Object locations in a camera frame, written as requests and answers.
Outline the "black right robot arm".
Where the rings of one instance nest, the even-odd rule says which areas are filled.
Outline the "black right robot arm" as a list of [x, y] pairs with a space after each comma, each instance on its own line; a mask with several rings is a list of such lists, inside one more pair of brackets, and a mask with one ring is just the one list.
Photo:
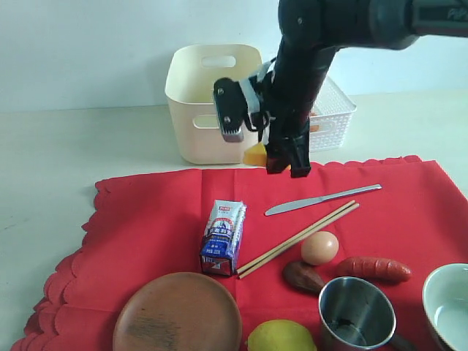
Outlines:
[[269, 174], [306, 177], [309, 114], [336, 53], [344, 48], [403, 50], [419, 37], [467, 36], [466, 1], [280, 1], [282, 40], [265, 77], [272, 118], [266, 146]]

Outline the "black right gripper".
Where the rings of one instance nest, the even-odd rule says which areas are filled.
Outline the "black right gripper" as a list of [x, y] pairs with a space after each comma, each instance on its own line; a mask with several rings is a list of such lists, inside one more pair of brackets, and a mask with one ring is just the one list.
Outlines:
[[[290, 166], [292, 178], [310, 173], [310, 112], [334, 56], [334, 47], [280, 47], [263, 83], [263, 103], [271, 118], [264, 140], [267, 174]], [[286, 146], [287, 156], [280, 146]]]

